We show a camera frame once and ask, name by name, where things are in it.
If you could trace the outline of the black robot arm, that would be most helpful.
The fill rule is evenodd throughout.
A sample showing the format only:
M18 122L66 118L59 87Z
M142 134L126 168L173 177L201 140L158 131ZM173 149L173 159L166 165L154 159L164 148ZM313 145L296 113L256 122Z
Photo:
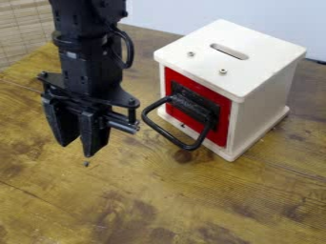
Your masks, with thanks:
M49 1L62 71L39 74L43 110L59 144L81 139L91 157L109 144L113 129L140 130L141 101L122 87L134 62L133 40L118 28L126 0Z

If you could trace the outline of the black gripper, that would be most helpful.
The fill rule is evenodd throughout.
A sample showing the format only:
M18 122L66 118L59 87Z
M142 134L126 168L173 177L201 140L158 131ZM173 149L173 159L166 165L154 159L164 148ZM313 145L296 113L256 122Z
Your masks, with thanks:
M102 91L99 96L91 97L65 88L61 73L43 71L38 78L43 83L43 94L51 97L42 99L47 122L63 147L79 137L81 130L83 152L87 157L93 157L109 144L109 127L132 134L140 131L137 109L141 107L141 101L121 85L111 86L109 91ZM69 103L74 113L81 113L87 108L99 109L105 118L94 112L82 112L78 127L78 116L69 111L63 102Z

